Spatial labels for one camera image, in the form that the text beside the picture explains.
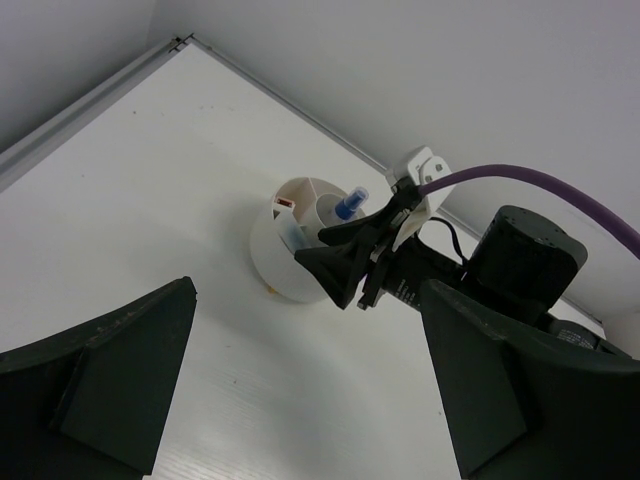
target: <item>gray wall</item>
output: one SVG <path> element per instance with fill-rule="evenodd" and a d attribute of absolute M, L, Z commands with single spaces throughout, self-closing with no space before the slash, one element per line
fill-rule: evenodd
<path fill-rule="evenodd" d="M 555 174 L 640 227 L 637 0 L 158 0 L 150 42 L 195 31 L 387 164 L 427 143 L 455 169 Z M 640 305 L 640 265 L 533 187 L 459 186 L 477 231 L 502 204 L 584 241 L 570 297 L 601 318 Z"/>
<path fill-rule="evenodd" d="M 143 53 L 154 6 L 0 1 L 0 151 Z"/>

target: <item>white container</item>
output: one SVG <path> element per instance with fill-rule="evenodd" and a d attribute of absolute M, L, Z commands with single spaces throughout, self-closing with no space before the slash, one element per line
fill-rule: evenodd
<path fill-rule="evenodd" d="M 271 197 L 256 218 L 251 229 L 249 250 L 256 270 L 277 293 L 296 302 L 313 303 L 327 298 L 327 294 L 317 280 L 302 265 L 295 261 L 293 254 L 280 238 L 275 222 L 274 205 L 276 197 L 283 197 L 295 202 L 293 215 L 303 225 L 306 217 L 310 225 L 306 228 L 309 235 L 316 235 L 322 222 L 315 217 L 316 203 L 319 197 L 326 194 L 335 195 L 339 200 L 347 192 L 332 183 L 318 178 L 294 178 L 282 185 Z M 364 212 L 358 210 L 356 218 L 362 218 Z"/>

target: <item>blue object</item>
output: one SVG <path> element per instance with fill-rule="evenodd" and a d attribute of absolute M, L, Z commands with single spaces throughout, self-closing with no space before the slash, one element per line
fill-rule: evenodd
<path fill-rule="evenodd" d="M 366 188 L 354 188 L 349 195 L 336 204 L 336 215 L 345 222 L 350 220 L 356 214 L 358 208 L 367 201 L 367 198 L 369 198 L 369 192 L 367 192 Z"/>

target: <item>white wall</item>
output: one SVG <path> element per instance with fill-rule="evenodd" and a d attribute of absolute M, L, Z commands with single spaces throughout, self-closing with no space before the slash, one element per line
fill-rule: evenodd
<path fill-rule="evenodd" d="M 155 0 L 2 0 L 0 151 L 146 49 Z"/>
<path fill-rule="evenodd" d="M 638 25 L 637 0 L 159 0 L 150 41 L 195 31 L 387 163 L 427 143 L 455 169 L 538 168 L 640 227 Z M 482 231 L 505 203 L 587 244 L 577 303 L 640 304 L 637 260 L 564 203 L 481 180 L 445 206 Z"/>

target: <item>table surface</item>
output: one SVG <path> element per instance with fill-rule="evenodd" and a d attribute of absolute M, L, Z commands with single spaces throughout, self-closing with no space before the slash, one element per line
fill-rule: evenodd
<path fill-rule="evenodd" d="M 198 306 L 154 479 L 460 478 L 417 312 L 294 304 L 257 276 L 249 229 L 296 176 L 366 186 L 369 212 L 390 195 L 187 47 L 0 195 L 0 351 L 188 275 Z M 421 235 L 452 255 L 445 228 Z"/>

